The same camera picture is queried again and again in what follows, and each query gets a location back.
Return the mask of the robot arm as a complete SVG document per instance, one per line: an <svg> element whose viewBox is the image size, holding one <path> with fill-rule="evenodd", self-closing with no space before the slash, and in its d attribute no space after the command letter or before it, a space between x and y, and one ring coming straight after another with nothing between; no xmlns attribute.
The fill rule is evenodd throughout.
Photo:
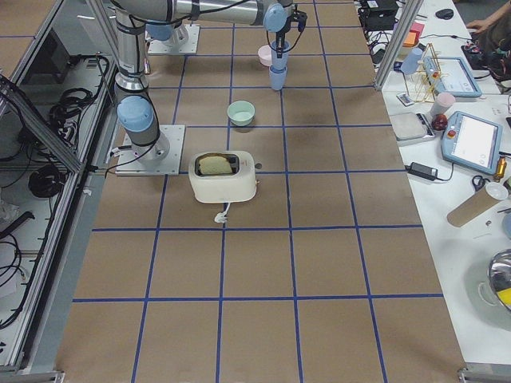
<svg viewBox="0 0 511 383"><path fill-rule="evenodd" d="M146 24L146 31L151 39L167 46L180 46L188 41L188 31L181 22L177 24Z"/></svg>
<svg viewBox="0 0 511 383"><path fill-rule="evenodd" d="M171 144L163 137L145 76L145 31L162 26L172 37L185 20L206 20L262 26L275 34L271 68L285 71L294 49L286 33L296 24L302 33L307 14L292 1L114 1L117 26L118 73L115 78L117 116L131 140L135 160L160 160Z"/></svg>

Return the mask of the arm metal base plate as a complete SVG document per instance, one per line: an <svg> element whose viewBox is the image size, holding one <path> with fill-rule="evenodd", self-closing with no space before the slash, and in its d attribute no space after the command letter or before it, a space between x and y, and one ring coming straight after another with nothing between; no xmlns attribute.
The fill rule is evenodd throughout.
<svg viewBox="0 0 511 383"><path fill-rule="evenodd" d="M195 54L197 51L200 35L199 25L157 26L147 24L145 28L147 41L149 42L149 55L174 56Z"/></svg>
<svg viewBox="0 0 511 383"><path fill-rule="evenodd" d="M117 176L177 176L180 171L182 149L184 145L185 126L162 124L160 137L153 148L147 153L146 149L132 146L126 133L123 145L130 148L121 151L119 166L115 168Z"/></svg>

